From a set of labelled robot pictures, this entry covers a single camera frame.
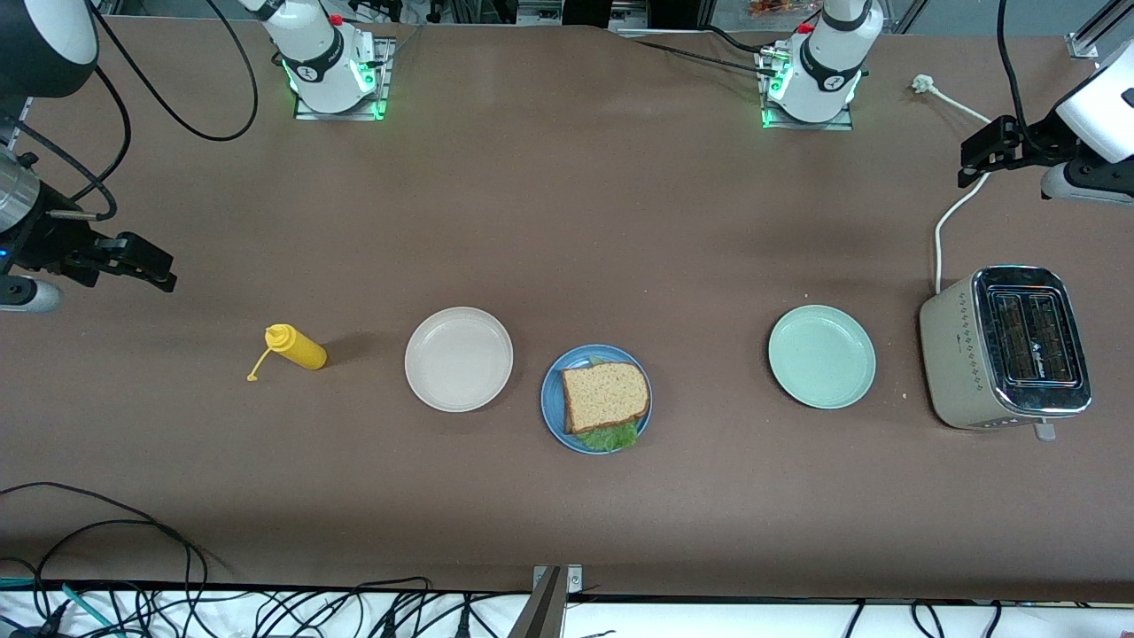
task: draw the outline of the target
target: brown table surface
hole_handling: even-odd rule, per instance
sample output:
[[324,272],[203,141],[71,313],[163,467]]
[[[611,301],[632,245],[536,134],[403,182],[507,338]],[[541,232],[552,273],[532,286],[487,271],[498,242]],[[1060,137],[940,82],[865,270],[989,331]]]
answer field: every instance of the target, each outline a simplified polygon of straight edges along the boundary
[[[187,119],[243,121],[247,79],[218,23],[115,24]],[[102,230],[164,247],[180,281],[64,281],[54,314],[0,315],[3,484],[149,510],[230,582],[511,589],[572,562],[598,593],[1134,597],[1128,210],[1041,201],[1027,169],[946,228],[947,280],[1034,262],[1068,284],[1094,405],[1057,443],[949,429],[926,395],[930,238],[979,125],[907,85],[929,73],[1008,112],[991,39],[881,37],[838,134],[762,129],[751,76],[582,27],[425,27],[386,121],[297,122],[266,34],[238,31],[262,103],[225,144],[178,128],[103,48],[135,128]],[[709,35],[662,40],[744,61]],[[1058,39],[1013,51],[1033,119],[1090,71]],[[29,121],[92,167],[120,135],[96,80]],[[26,148],[53,185],[81,185]],[[777,317],[809,303],[873,340],[877,380],[848,409],[805,408],[769,371]],[[516,352],[501,395],[467,415],[421,403],[403,368],[414,327],[452,305],[500,317]],[[272,358],[246,383],[277,322],[332,365]],[[595,342],[637,357],[654,390],[645,436],[606,458],[562,448],[539,408],[550,364]],[[33,558],[112,516],[24,493],[0,503],[0,547]],[[153,533],[73,550],[45,576],[181,578]]]

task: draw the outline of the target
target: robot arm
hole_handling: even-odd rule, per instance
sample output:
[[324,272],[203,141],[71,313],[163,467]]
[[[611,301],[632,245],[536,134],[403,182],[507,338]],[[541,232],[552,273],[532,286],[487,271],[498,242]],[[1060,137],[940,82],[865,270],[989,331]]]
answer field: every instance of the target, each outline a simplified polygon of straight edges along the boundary
[[993,170],[1048,165],[1044,198],[1134,205],[1134,40],[1026,134],[1016,118],[1001,116],[966,139],[960,164],[962,187]]
[[[86,0],[0,0],[0,96],[64,97],[78,91],[99,54],[91,10]],[[15,117],[0,118],[16,124]],[[172,256],[134,232],[111,238],[92,229],[91,221],[111,213],[83,211],[32,170],[35,159],[0,146],[0,309],[46,312],[60,303],[54,283],[10,274],[12,265],[87,287],[105,272],[174,289]]]
[[374,36],[327,15],[319,0],[239,0],[280,50],[291,87],[311,109],[337,113],[375,91],[365,68]]
[[882,20],[878,0],[823,2],[814,31],[777,43],[786,50],[787,62],[768,99],[801,121],[835,118],[854,99],[862,63],[882,32]]

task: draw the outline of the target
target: bread slice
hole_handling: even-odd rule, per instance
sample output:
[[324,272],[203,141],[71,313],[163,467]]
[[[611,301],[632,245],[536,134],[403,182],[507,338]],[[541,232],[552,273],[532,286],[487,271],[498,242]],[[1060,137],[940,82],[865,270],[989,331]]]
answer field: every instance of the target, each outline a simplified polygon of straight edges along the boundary
[[567,434],[617,426],[650,410],[645,375],[633,364],[600,364],[562,372]]

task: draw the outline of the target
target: mustard bottle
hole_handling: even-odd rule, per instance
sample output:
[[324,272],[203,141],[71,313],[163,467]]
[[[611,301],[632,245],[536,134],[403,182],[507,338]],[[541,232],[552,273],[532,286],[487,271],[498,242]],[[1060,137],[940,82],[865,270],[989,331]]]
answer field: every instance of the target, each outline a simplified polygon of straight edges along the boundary
[[264,343],[268,344],[268,350],[260,356],[260,360],[256,361],[256,366],[248,375],[249,382],[259,378],[256,377],[256,371],[260,369],[260,365],[272,352],[278,352],[293,364],[308,371],[318,371],[327,365],[327,351],[323,350],[323,347],[311,341],[306,335],[288,324],[274,324],[264,331]]

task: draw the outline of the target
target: toaster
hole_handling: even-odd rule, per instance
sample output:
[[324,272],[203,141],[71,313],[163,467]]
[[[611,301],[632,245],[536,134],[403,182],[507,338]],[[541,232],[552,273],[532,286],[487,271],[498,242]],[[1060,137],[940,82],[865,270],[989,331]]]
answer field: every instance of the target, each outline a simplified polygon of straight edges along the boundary
[[1067,289],[1032,265],[982,267],[926,300],[922,355],[933,410],[955,428],[1035,425],[1082,414],[1091,384]]

